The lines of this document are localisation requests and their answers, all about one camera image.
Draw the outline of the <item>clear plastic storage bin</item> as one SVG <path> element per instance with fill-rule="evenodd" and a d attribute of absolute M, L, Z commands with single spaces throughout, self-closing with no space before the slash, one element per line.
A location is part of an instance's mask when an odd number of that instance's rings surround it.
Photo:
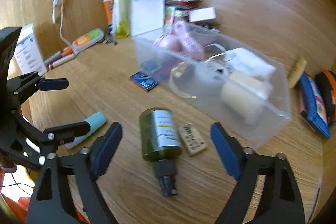
<path fill-rule="evenodd" d="M 167 26 L 133 37 L 139 69 L 171 91 L 168 84 L 171 69 L 182 61 L 191 64 L 188 82 L 181 87 L 181 90 L 197 98 L 182 99 L 219 121 L 224 127 L 233 130 L 252 143 L 254 147 L 264 145 L 287 126 L 291 120 L 291 102 L 285 69 L 281 63 L 236 39 L 200 26 L 186 24 L 186 32 L 190 38 L 204 48 L 204 60 L 195 61 L 184 54 L 155 46 L 154 42 L 162 34 L 174 34 L 173 28 Z M 214 43 L 219 44 L 225 50 L 246 48 L 276 67 L 271 78 L 266 80 L 273 85 L 272 92 L 268 100 L 264 102 L 264 108 L 254 124 L 246 124 L 239 114 L 222 102 L 221 90 L 230 75 L 224 74 L 221 65 L 217 67 L 205 63 L 211 56 L 222 52 L 214 46 L 206 48 Z"/>

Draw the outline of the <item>gold ribbon clear bag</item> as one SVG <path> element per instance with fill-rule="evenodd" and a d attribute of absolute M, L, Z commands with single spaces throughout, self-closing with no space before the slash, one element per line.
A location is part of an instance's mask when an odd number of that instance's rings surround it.
<path fill-rule="evenodd" d="M 191 68 L 192 68 L 191 64 L 185 61 L 182 61 L 176 67 L 173 67 L 171 69 L 170 75 L 169 75 L 169 81 L 168 81 L 169 88 L 177 96 L 184 98 L 184 99 L 196 99 L 197 98 L 197 96 L 181 90 L 181 87 L 184 87 L 188 82 Z"/>

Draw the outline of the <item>white drawstring cloth pouch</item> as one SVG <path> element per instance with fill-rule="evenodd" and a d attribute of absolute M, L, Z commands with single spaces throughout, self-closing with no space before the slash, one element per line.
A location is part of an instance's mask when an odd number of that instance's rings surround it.
<path fill-rule="evenodd" d="M 212 46 L 217 47 L 222 52 L 211 56 L 205 63 L 209 66 L 216 65 L 217 67 L 221 65 L 225 75 L 241 72 L 258 80 L 266 81 L 276 71 L 274 65 L 267 63 L 246 48 L 239 47 L 233 50 L 225 50 L 217 43 L 210 44 L 206 48 Z"/>

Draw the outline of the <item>cream tub with purple sticker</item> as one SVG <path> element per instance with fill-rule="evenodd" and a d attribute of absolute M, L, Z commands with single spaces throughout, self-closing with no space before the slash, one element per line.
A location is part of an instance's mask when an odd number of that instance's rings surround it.
<path fill-rule="evenodd" d="M 273 85 L 268 81 L 235 71 L 224 83 L 220 96 L 222 102 L 239 114 L 246 124 L 254 124 L 272 89 Z"/>

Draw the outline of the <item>pink round facial brush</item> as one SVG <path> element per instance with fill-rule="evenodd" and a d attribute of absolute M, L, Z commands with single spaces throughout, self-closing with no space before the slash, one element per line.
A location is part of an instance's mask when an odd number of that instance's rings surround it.
<path fill-rule="evenodd" d="M 162 34 L 156 39 L 154 45 L 173 52 L 180 52 L 182 49 L 180 39 L 174 34 Z"/>

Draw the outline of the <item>cream lotion tube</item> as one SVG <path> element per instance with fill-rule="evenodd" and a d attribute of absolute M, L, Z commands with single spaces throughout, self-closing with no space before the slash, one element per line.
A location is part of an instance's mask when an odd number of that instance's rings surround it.
<path fill-rule="evenodd" d="M 306 65 L 307 61 L 300 56 L 288 74 L 288 87 L 290 89 L 296 86 L 302 74 L 305 72 Z"/>

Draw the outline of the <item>4B eraser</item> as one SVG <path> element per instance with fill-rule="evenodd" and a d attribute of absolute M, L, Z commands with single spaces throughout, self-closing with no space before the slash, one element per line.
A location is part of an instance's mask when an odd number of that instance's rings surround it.
<path fill-rule="evenodd" d="M 180 126 L 178 133 L 190 156 L 195 156 L 207 149 L 205 140 L 192 123 Z"/>

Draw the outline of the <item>dark green pump bottle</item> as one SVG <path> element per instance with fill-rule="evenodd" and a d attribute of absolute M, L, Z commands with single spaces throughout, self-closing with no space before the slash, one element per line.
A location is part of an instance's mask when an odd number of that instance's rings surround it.
<path fill-rule="evenodd" d="M 176 159 L 182 153 L 182 145 L 172 112 L 159 107 L 147 109 L 139 116 L 139 126 L 142 158 L 151 162 L 161 194 L 176 196 Z"/>

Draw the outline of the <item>small white box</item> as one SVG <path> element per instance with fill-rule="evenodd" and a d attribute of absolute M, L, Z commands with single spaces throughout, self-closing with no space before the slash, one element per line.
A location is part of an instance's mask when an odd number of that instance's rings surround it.
<path fill-rule="evenodd" d="M 214 7 L 206 7 L 189 12 L 189 22 L 208 22 L 216 20 L 217 15 Z"/>

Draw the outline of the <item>blue striped fabric pouch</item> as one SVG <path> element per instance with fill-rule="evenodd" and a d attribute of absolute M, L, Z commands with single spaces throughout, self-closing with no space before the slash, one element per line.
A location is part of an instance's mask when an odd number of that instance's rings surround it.
<path fill-rule="evenodd" d="M 329 139 L 331 135 L 327 124 L 326 109 L 317 85 L 310 75 L 305 72 L 300 77 L 299 84 L 302 98 L 300 115 L 311 128 Z"/>

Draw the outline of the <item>black orange zip case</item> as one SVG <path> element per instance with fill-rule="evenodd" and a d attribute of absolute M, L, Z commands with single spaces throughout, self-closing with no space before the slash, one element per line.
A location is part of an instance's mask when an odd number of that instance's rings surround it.
<path fill-rule="evenodd" d="M 328 125 L 331 126 L 335 122 L 335 74 L 323 70 L 315 76 L 315 83 L 325 105 Z"/>

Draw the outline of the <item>yellow-green spray bottle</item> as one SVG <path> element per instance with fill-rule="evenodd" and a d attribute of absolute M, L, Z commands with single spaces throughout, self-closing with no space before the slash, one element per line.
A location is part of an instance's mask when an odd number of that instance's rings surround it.
<path fill-rule="evenodd" d="M 127 0 L 114 0 L 113 33 L 116 39 L 124 39 L 130 35 L 130 23 L 127 14 Z"/>

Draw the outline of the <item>blue Max blade box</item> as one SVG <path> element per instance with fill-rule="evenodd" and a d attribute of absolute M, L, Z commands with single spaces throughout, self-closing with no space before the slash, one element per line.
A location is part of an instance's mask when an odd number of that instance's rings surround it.
<path fill-rule="evenodd" d="M 149 92 L 158 86 L 157 81 L 140 71 L 131 75 L 129 79 L 146 92 Z"/>

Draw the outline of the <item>metal clips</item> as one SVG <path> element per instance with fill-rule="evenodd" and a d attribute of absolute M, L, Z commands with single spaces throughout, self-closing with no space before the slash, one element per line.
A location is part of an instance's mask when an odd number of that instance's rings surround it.
<path fill-rule="evenodd" d="M 117 45 L 117 40 L 114 37 L 114 34 L 110 33 L 110 30 L 107 30 L 104 34 L 104 39 L 102 41 L 103 44 L 113 44 Z"/>

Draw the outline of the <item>white paper sheets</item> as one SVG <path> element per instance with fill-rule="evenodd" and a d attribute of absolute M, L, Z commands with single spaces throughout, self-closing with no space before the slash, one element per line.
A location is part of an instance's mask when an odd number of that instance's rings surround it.
<path fill-rule="evenodd" d="M 131 36 L 163 27 L 165 0 L 130 0 Z"/>

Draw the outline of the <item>orange sunscreen tube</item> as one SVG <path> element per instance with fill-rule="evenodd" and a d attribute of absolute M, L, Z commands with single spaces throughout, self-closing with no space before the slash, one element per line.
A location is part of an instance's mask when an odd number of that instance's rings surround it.
<path fill-rule="evenodd" d="M 106 18 L 108 21 L 108 26 L 111 27 L 113 23 L 113 5 L 114 0 L 103 0 L 104 10 L 106 14 Z"/>

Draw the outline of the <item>white leaflet card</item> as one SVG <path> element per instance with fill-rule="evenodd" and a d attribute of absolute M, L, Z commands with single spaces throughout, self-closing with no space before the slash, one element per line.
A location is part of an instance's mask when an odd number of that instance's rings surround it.
<path fill-rule="evenodd" d="M 43 60 L 33 24 L 28 24 L 21 29 L 14 57 L 22 74 L 37 72 L 42 76 L 47 73 L 48 69 Z"/>

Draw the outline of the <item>stack of books and cards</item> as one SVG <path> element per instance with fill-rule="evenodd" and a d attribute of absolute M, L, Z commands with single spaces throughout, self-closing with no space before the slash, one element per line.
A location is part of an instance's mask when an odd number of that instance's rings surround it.
<path fill-rule="evenodd" d="M 189 21 L 189 12 L 200 6 L 203 0 L 165 0 L 164 25 L 171 26 L 177 19 Z"/>

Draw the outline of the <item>markers on desk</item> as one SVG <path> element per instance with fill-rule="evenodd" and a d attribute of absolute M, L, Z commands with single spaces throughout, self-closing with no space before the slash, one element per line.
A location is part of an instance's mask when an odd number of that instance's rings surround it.
<path fill-rule="evenodd" d="M 49 69 L 50 65 L 53 64 L 55 61 L 58 61 L 61 58 L 67 57 L 67 56 L 69 56 L 73 53 L 74 53 L 74 51 L 73 51 L 72 47 L 66 47 L 66 48 L 64 48 L 64 50 L 58 51 L 54 55 L 52 55 L 51 57 L 46 59 L 45 60 L 45 66 L 48 67 L 48 69 Z"/>

